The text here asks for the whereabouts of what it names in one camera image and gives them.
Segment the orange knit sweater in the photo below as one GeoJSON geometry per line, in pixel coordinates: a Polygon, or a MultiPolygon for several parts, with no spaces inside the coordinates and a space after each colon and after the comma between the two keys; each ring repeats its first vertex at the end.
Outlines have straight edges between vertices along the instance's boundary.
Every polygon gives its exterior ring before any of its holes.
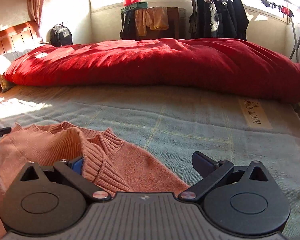
{"type": "MultiPolygon", "coordinates": [[[[109,192],[173,192],[189,186],[152,154],[119,138],[112,129],[96,131],[69,122],[53,125],[19,124],[0,139],[0,201],[29,162],[81,162],[83,178],[109,192]]],[[[0,238],[6,230],[0,220],[0,238]]]]}

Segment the beige pillow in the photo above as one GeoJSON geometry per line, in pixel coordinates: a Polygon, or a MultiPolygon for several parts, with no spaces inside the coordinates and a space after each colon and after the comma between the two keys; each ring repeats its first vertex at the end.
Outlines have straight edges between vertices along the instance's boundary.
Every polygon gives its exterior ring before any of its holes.
{"type": "Polygon", "coordinates": [[[23,51],[14,51],[0,55],[0,86],[3,93],[10,90],[14,86],[13,83],[5,79],[4,72],[9,68],[14,60],[31,51],[32,49],[25,49],[23,51]]]}

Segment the wooden headboard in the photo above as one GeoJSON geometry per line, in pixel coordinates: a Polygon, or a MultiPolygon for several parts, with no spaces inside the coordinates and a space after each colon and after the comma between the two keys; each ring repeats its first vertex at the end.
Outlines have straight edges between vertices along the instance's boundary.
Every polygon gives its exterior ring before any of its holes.
{"type": "Polygon", "coordinates": [[[35,21],[28,21],[0,31],[0,55],[21,51],[39,43],[39,28],[35,21]]]}

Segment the black backpack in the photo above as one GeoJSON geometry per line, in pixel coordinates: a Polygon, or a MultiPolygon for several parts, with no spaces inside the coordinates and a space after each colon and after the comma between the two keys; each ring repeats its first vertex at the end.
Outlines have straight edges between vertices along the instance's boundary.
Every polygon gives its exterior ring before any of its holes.
{"type": "Polygon", "coordinates": [[[73,45],[71,31],[62,24],[56,24],[50,30],[50,43],[55,47],[73,45]]]}

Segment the blue plaid bed sheet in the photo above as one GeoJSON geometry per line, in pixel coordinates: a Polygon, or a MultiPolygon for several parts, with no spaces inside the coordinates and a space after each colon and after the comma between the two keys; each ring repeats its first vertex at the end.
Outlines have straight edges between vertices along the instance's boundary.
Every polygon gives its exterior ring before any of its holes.
{"type": "Polygon", "coordinates": [[[192,185],[191,156],[246,166],[260,160],[291,204],[284,230],[300,239],[300,118],[289,104],[260,100],[270,128],[248,126],[235,96],[177,87],[23,87],[0,94],[0,128],[68,121],[103,131],[157,157],[192,185]]]}

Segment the red duvet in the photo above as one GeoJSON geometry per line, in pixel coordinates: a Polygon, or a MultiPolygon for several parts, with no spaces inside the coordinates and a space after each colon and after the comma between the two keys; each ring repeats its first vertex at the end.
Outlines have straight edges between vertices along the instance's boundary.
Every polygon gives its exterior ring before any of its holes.
{"type": "Polygon", "coordinates": [[[231,38],[48,44],[14,60],[4,78],[24,86],[186,86],[300,102],[299,63],[231,38]]]}

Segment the red basin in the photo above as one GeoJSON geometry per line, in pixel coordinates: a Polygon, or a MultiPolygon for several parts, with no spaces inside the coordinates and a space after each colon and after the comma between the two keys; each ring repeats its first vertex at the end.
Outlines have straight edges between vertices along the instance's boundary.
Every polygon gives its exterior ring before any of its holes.
{"type": "Polygon", "coordinates": [[[138,2],[141,2],[141,0],[123,0],[122,4],[124,7],[127,7],[133,3],[138,3],[138,2]]]}

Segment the green box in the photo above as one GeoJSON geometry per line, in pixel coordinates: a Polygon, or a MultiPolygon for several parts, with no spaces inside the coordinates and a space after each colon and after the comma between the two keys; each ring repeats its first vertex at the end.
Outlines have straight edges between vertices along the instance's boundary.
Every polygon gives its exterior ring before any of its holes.
{"type": "Polygon", "coordinates": [[[148,3],[147,2],[136,2],[133,4],[130,4],[129,6],[126,6],[121,9],[121,14],[126,14],[129,11],[138,10],[138,9],[147,9],[148,3]]]}

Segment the orange cloth on cabinet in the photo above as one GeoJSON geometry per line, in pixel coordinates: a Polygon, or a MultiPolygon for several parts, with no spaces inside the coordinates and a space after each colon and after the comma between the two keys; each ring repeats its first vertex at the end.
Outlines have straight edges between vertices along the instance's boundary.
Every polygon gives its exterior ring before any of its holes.
{"type": "Polygon", "coordinates": [[[150,30],[167,30],[169,28],[166,7],[150,7],[138,9],[134,12],[136,32],[139,37],[147,35],[150,30]]]}

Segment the black hanging jacket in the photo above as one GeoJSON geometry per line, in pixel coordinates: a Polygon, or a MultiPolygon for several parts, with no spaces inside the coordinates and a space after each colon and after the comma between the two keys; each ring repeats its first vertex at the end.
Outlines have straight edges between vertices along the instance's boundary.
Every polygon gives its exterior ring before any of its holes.
{"type": "Polygon", "coordinates": [[[191,38],[246,40],[249,20],[241,0],[191,0],[191,38]]]}

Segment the dark wooden cabinet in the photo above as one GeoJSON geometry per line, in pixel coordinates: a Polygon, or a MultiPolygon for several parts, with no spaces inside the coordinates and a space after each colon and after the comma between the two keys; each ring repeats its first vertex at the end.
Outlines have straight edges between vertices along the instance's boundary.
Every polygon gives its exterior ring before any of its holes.
{"type": "Polygon", "coordinates": [[[167,8],[168,26],[167,30],[150,30],[147,27],[147,35],[139,37],[140,40],[158,39],[158,38],[186,38],[186,10],[177,7],[167,8]]]}

